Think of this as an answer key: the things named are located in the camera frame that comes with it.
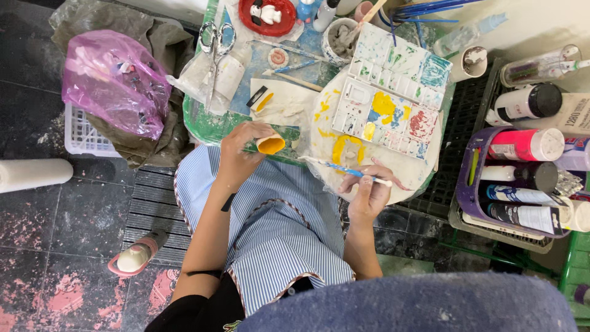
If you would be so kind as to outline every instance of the hand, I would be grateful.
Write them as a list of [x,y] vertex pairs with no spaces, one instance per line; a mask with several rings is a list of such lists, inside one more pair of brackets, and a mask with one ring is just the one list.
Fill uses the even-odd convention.
[[394,174],[389,168],[381,165],[360,166],[356,170],[362,172],[365,176],[359,178],[352,174],[345,174],[338,192],[350,193],[353,185],[359,185],[355,198],[348,205],[350,224],[356,223],[370,226],[379,212],[383,210],[391,195],[391,188],[373,182],[373,177],[393,181]]
[[247,121],[237,125],[221,140],[221,158],[215,181],[236,192],[266,157],[260,152],[244,151],[246,143],[273,134],[275,131],[266,123]]

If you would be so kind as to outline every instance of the blue cloth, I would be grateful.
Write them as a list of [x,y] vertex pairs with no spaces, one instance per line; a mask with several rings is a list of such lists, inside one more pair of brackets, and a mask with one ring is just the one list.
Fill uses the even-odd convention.
[[[204,145],[178,167],[176,200],[191,230],[218,169],[219,148]],[[226,269],[246,316],[302,277],[315,288],[353,280],[343,252],[336,196],[307,168],[264,160],[240,187],[231,205]]]
[[492,273],[393,276],[296,294],[260,308],[238,332],[577,331],[550,283]]

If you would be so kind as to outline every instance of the red dish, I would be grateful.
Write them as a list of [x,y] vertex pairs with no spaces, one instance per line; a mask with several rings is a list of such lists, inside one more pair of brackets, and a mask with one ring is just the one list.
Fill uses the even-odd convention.
[[295,24],[297,12],[290,0],[263,0],[263,6],[273,5],[275,7],[274,10],[282,13],[281,23],[275,24],[266,24],[265,22],[262,22],[262,25],[254,24],[250,15],[250,7],[252,7],[253,3],[254,0],[240,0],[238,4],[240,20],[248,29],[271,37],[280,37],[291,31]]

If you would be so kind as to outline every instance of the purple container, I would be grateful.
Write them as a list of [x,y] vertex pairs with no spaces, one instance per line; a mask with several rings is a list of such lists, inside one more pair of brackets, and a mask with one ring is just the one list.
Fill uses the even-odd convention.
[[[457,196],[459,206],[463,211],[465,211],[470,216],[485,220],[489,223],[496,224],[498,226],[517,229],[529,234],[542,235],[547,237],[562,238],[564,236],[567,236],[570,232],[569,230],[564,229],[563,235],[554,235],[540,230],[506,223],[500,220],[490,218],[481,209],[479,198],[477,195],[477,190],[479,188],[481,181],[481,172],[483,171],[483,166],[486,162],[487,150],[490,147],[491,140],[494,138],[494,136],[496,136],[496,134],[498,134],[499,132],[503,132],[506,130],[514,130],[514,127],[502,126],[484,128],[476,132],[469,140],[469,143],[465,148],[463,163],[461,165],[461,171],[459,172],[459,180],[457,181],[457,186],[455,188],[455,195]],[[477,167],[473,183],[469,185],[469,171],[471,170],[473,155],[475,152],[477,152],[477,148],[480,148],[481,151],[479,152],[479,160],[477,161]]]

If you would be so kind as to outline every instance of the black bottle cap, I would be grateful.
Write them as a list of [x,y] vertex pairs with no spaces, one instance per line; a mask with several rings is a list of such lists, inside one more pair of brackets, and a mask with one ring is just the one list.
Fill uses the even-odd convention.
[[340,3],[340,0],[326,0],[326,3],[328,4],[328,7],[336,8],[338,7],[338,3]]
[[556,115],[562,102],[561,91],[551,83],[539,84],[529,94],[530,111],[538,118]]
[[550,161],[541,163],[534,171],[532,180],[537,190],[544,193],[551,193],[557,185],[557,166]]
[[527,179],[529,178],[529,170],[527,170],[526,168],[517,168],[514,170],[514,177]]

